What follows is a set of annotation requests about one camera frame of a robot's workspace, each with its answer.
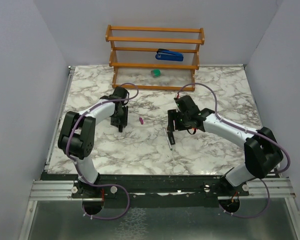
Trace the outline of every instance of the white marble table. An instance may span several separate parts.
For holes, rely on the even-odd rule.
[[[188,72],[163,71],[152,78],[150,70],[125,69],[117,82],[183,86],[189,82]],[[64,113],[81,111],[96,103],[101,96],[113,92],[113,69],[108,66],[79,66],[70,87]],[[242,66],[201,67],[196,82],[210,86],[218,98],[219,114],[248,127],[260,128],[261,123]],[[110,125],[110,118],[97,125],[91,153],[95,168],[101,174],[141,175],[221,175],[244,161],[243,151],[216,135],[187,131],[174,133],[176,144],[169,149],[163,130],[168,124],[167,110],[175,109],[173,91],[140,90],[129,102],[128,126],[122,133]],[[200,109],[214,109],[214,99],[204,87],[188,92]],[[50,174],[74,174],[73,163],[55,144]]]

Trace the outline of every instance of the white wall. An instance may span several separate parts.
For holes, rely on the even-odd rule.
[[[107,25],[204,28],[202,64],[247,64],[281,0],[34,0],[68,65],[108,64]]]
[[[0,240],[17,239],[68,67],[31,0],[0,0]]]
[[[247,65],[262,123],[291,155],[300,208],[300,0],[284,0]]]

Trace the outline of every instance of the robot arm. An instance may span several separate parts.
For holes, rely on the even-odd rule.
[[[253,178],[264,178],[283,159],[283,154],[278,147],[257,135],[238,130],[220,121],[211,109],[199,110],[189,95],[175,98],[174,100],[179,111],[174,109],[168,111],[167,128],[168,137],[172,145],[175,144],[174,130],[198,129],[203,132],[216,134],[244,149],[245,162],[231,169],[221,178],[221,181],[228,187],[239,186]],[[277,142],[269,128],[263,127],[257,130],[230,120],[226,121],[242,129],[258,132]]]
[[[114,99],[127,99],[129,92],[120,86],[117,86],[110,96],[103,96],[97,104],[101,106],[91,110],[86,114],[78,125],[78,129],[74,132],[69,146],[69,154],[76,160],[74,162],[76,169],[89,183],[96,183],[99,173],[95,169],[90,153],[95,142],[96,125],[104,119],[111,117],[111,125],[118,128],[122,133],[123,128],[128,122],[128,106],[122,101],[107,102]],[[71,131],[81,115],[87,112],[90,107],[80,112],[69,111],[65,114],[61,132],[58,139],[58,148],[62,149],[66,154],[67,143]]]

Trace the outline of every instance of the purple cable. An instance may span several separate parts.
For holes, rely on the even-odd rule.
[[[267,197],[267,202],[266,202],[266,206],[264,207],[264,209],[259,212],[258,214],[256,215],[251,215],[251,216],[242,216],[242,215],[237,215],[237,214],[234,214],[234,213],[231,213],[231,212],[228,212],[226,211],[220,204],[219,204],[219,207],[221,209],[223,209],[223,212],[226,213],[226,214],[229,214],[233,217],[237,217],[237,218],[240,218],[240,219],[254,219],[254,218],[257,218],[257,217],[260,217],[262,214],[264,214],[266,212],[266,210],[269,208],[270,206],[270,192],[269,192],[269,188],[268,186],[266,185],[265,181],[263,181],[262,179],[260,179],[260,181],[264,184],[265,186],[265,189],[266,189],[266,193],[268,195]]]
[[[238,130],[241,130],[241,131],[245,131],[249,134],[253,134],[253,135],[256,135],[260,138],[263,138],[265,140],[267,140],[268,142],[270,142],[271,144],[275,145],[276,147],[278,147],[279,149],[282,150],[282,152],[284,153],[284,155],[286,156],[286,166],[285,168],[281,169],[281,170],[278,170],[278,171],[274,171],[272,172],[273,174],[280,174],[280,173],[283,173],[285,172],[286,170],[288,170],[288,168],[290,167],[290,164],[291,164],[291,159],[290,159],[290,156],[288,154],[288,152],[281,146],[279,145],[277,142],[273,141],[272,139],[258,133],[258,132],[255,132],[255,131],[251,131],[251,130],[248,130],[248,129],[245,129],[243,127],[240,127],[240,126],[237,126],[235,124],[233,124],[232,122],[228,122],[227,120],[224,120],[222,119],[219,114],[218,114],[218,111],[217,111],[217,106],[218,106],[218,100],[217,100],[217,96],[216,96],[216,93],[207,85],[203,84],[203,83],[198,83],[198,82],[195,82],[195,83],[189,83],[189,84],[186,84],[184,85],[178,92],[177,92],[177,95],[179,96],[179,93],[187,86],[189,85],[200,85],[200,86],[203,86],[207,89],[210,90],[210,92],[212,93],[213,97],[214,97],[214,102],[215,102],[215,105],[214,105],[214,111],[215,111],[215,116],[221,121],[221,122],[224,122],[225,124],[235,128],[235,129],[238,129]]]
[[[103,104],[114,103],[114,102],[124,102],[124,101],[129,101],[129,100],[132,100],[132,99],[134,99],[134,98],[136,98],[136,97],[138,96],[138,94],[139,94],[139,89],[138,89],[138,87],[137,87],[136,85],[134,85],[133,83],[130,83],[130,82],[126,82],[126,83],[121,84],[120,87],[121,87],[121,86],[124,86],[124,85],[132,85],[132,86],[134,86],[135,89],[136,89],[136,94],[135,94],[134,96],[132,96],[132,97],[128,97],[128,98],[125,98],[125,99],[112,99],[112,100],[104,101],[104,102],[102,102],[102,103],[97,103],[96,105],[93,105],[91,108],[89,108],[87,111],[85,111],[85,112],[78,118],[78,120],[75,122],[75,124],[74,124],[74,126],[73,126],[73,129],[72,129],[72,131],[71,131],[71,133],[70,133],[68,142],[67,142],[67,144],[66,144],[66,148],[65,148],[65,154],[67,155],[68,158],[70,158],[70,159],[74,162],[74,166],[75,166],[75,169],[76,169],[77,172],[78,172],[78,175],[79,175],[79,176],[80,176],[80,177],[81,177],[88,185],[90,185],[90,186],[92,186],[92,187],[97,187],[97,188],[103,188],[103,187],[112,187],[112,186],[115,186],[115,187],[117,187],[117,188],[122,189],[122,190],[124,191],[124,193],[126,194],[126,196],[127,196],[127,205],[126,205],[125,210],[124,210],[123,213],[121,213],[120,215],[113,216],[113,217],[102,217],[102,216],[94,216],[94,215],[91,216],[91,215],[88,215],[88,214],[86,213],[84,207],[82,207],[84,213],[85,213],[87,216],[92,217],[92,218],[94,218],[94,219],[100,219],[100,220],[115,220],[115,219],[121,218],[123,215],[125,215],[125,214],[127,213],[128,209],[129,209],[129,206],[130,206],[130,197],[129,197],[129,193],[128,193],[128,191],[127,191],[123,186],[118,185],[118,184],[100,184],[100,185],[99,185],[99,184],[93,184],[93,183],[89,182],[89,181],[85,178],[85,176],[82,175],[81,171],[80,171],[79,168],[77,167],[77,165],[76,165],[77,160],[69,154],[70,143],[71,143],[71,140],[72,140],[72,138],[73,138],[73,136],[74,136],[74,134],[75,134],[75,131],[76,131],[76,129],[77,129],[77,127],[78,127],[80,121],[81,121],[81,120],[84,118],[84,116],[85,116],[86,114],[88,114],[90,111],[96,109],[97,107],[99,107],[99,106],[101,106],[101,105],[103,105]]]

